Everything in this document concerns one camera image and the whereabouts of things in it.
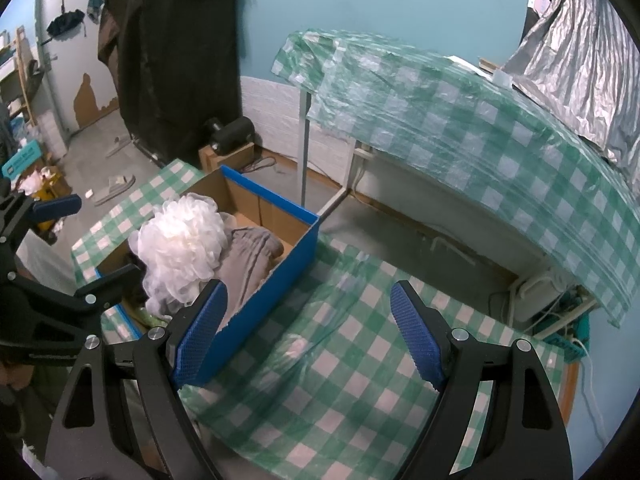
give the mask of teal wall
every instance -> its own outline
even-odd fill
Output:
[[[520,42],[527,0],[239,0],[241,74],[277,80],[271,66],[290,32],[376,32],[419,48],[503,63]]]
[[[15,29],[24,25],[30,45],[35,44],[35,1],[11,0],[7,8],[0,15],[0,32],[7,30],[11,39],[15,37]]]
[[[621,329],[607,322],[607,314],[602,309],[591,314],[590,322],[593,389],[607,437],[611,439],[640,388],[640,298],[636,297]],[[588,391],[589,362],[584,359],[580,366],[574,410],[567,427],[575,478],[580,478],[602,452],[602,444],[594,429],[595,414],[590,409],[591,402],[587,403]]]

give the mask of gray cloth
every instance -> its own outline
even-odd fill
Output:
[[[615,164],[640,198],[640,53],[609,0],[551,0],[504,71]]]
[[[220,259],[217,279],[226,285],[228,302],[220,323],[222,330],[251,295],[262,284],[273,267],[273,260],[282,256],[284,247],[268,229],[248,227],[235,229],[228,250]]]

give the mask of door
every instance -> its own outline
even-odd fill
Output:
[[[65,0],[66,12],[86,13],[89,0]],[[62,0],[40,0],[40,41],[49,38],[46,28],[60,15]],[[116,89],[106,66],[98,61],[98,24],[89,16],[74,30],[43,46],[50,59],[49,81],[65,141],[78,130],[118,109]]]

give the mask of hanging clothes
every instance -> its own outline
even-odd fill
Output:
[[[50,35],[50,38],[44,43],[49,43],[49,41],[61,36],[65,32],[74,30],[78,25],[80,25],[80,23],[82,23],[82,20],[84,20],[84,12],[82,12],[82,10],[80,9],[66,12],[65,0],[62,0],[60,15],[51,23],[49,23],[49,27],[47,27],[47,33]]]
[[[136,143],[198,163],[202,125],[240,117],[236,0],[105,0],[98,59]]]
[[[98,23],[98,20],[100,19],[100,8],[102,7],[103,3],[103,0],[89,0],[89,2],[87,3],[86,15],[92,22]]]

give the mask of blue gripper pad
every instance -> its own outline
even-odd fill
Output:
[[[63,196],[45,202],[36,202],[31,208],[30,219],[36,224],[75,215],[82,207],[82,199],[76,195]]]
[[[399,283],[391,288],[391,313],[396,319],[420,377],[440,391],[445,382],[440,347]]]
[[[225,317],[226,304],[226,286],[219,282],[178,345],[172,374],[172,381],[177,388],[196,379],[220,322]]]

